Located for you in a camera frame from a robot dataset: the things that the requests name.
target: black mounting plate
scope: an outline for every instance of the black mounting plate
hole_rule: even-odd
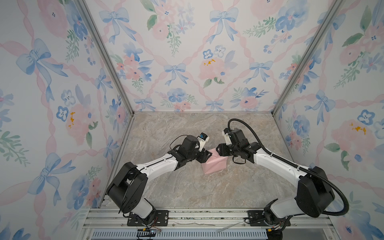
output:
[[[166,227],[168,225],[168,210],[156,210],[154,223],[156,227]],[[141,222],[141,219],[136,214],[130,212],[128,217],[127,226],[129,227],[145,227],[145,224]]]
[[[248,218],[249,218],[250,221],[252,221],[252,219],[262,218],[263,217],[263,212],[264,212],[264,210],[249,210],[249,211],[247,211]],[[280,218],[280,221],[282,222],[281,225],[284,225],[285,221],[286,221],[286,218]],[[264,220],[253,222],[250,225],[251,225],[251,227],[270,226]],[[287,222],[287,227],[289,227],[290,225],[291,225],[291,222],[288,221]]]

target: floral wallpaper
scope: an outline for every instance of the floral wallpaper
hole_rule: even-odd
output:
[[[129,114],[71,0],[2,1],[0,19],[0,239],[76,239]]]
[[[270,111],[332,0],[86,3],[135,111]]]
[[[383,24],[383,0],[347,0],[275,115],[295,161],[348,198],[330,217],[343,240],[384,239]],[[342,207],[337,196],[329,210]]]

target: gray stone surface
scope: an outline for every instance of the gray stone surface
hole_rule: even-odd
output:
[[[248,123],[263,144],[271,151],[290,159],[288,149],[271,114],[261,113],[139,113],[135,115],[119,168],[126,162],[140,164],[163,156],[169,144],[179,135],[210,137],[206,149],[225,143],[221,132],[228,120],[239,118]],[[249,141],[252,133],[239,122],[231,128],[243,130]],[[181,144],[184,137],[174,142]],[[295,193],[295,188],[276,173],[256,164],[234,164],[227,160],[227,168],[205,175],[197,161],[166,173],[147,183],[143,196],[155,207],[264,207],[276,198]]]

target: metal corner post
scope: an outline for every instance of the metal corner post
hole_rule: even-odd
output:
[[[88,8],[85,0],[75,0],[74,2],[76,4],[77,8],[79,9],[80,15],[83,17],[83,20],[84,20],[89,32],[91,33],[91,35],[94,39],[94,43],[95,43],[96,48],[99,50],[101,57],[105,61],[106,68],[108,69],[108,72],[111,75],[112,81],[115,84],[116,89],[117,89],[119,95],[121,96],[121,99],[122,99],[125,107],[129,111],[129,115],[131,117],[133,117],[134,112],[133,112],[132,106],[130,105],[130,103],[128,101],[127,94],[124,91],[124,88],[123,88],[123,86],[119,80],[119,77],[117,76],[116,71],[114,70],[113,63],[112,63],[111,59],[109,58],[107,49],[103,43],[103,40],[101,38],[99,31],[97,30],[97,27],[94,23],[93,17],[89,11],[89,8]]]
[[[278,110],[282,107],[284,104],[285,99],[288,97],[289,93],[291,92],[292,88],[294,87],[295,83],[297,82],[297,79],[300,77],[301,73],[305,69],[305,66],[312,58],[314,52],[319,47],[319,44],[322,40],[322,38],[326,35],[326,31],[329,30],[331,27],[333,21],[337,17],[337,13],[341,9],[342,5],[344,4],[345,0],[334,0],[331,7],[329,8],[327,14],[324,17],[324,20],[322,24],[317,29],[315,35],[313,36],[312,42],[309,44],[308,48],[303,54],[303,57],[301,58],[296,70],[292,73],[292,77],[289,80],[288,84],[285,86],[283,92],[281,93],[277,103],[275,104],[274,108],[272,109],[272,115],[275,116],[275,114],[278,112]]]

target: pink bag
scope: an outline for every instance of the pink bag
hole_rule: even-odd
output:
[[[227,157],[222,157],[218,154],[215,148],[208,150],[212,156],[208,158],[205,163],[202,163],[203,171],[205,174],[217,172],[227,168]]]

